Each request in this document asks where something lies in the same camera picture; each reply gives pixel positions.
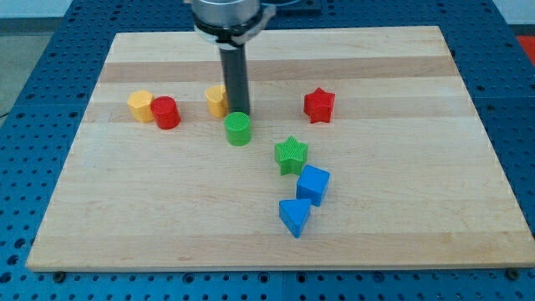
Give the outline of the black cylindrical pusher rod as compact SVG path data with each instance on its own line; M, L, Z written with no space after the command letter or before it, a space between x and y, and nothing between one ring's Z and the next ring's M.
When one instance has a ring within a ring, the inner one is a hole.
M220 49L222 73L231 113L250 114L250 95L247 77L247 56L244 46Z

